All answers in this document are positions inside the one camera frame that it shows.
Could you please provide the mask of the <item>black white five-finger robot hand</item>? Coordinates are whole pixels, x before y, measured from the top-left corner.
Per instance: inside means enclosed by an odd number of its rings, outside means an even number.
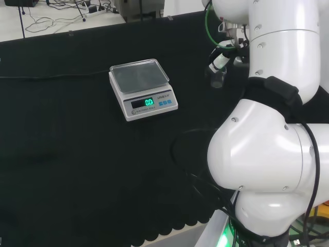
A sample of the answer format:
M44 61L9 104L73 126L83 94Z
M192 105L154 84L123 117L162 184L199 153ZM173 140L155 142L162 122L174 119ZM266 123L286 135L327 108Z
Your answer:
M232 62L237 67L249 66L249 26L222 22L218 32L224 33L227 40L219 42L209 56L209 62L205 69L208 78L219 77L223 82L227 73L226 66Z

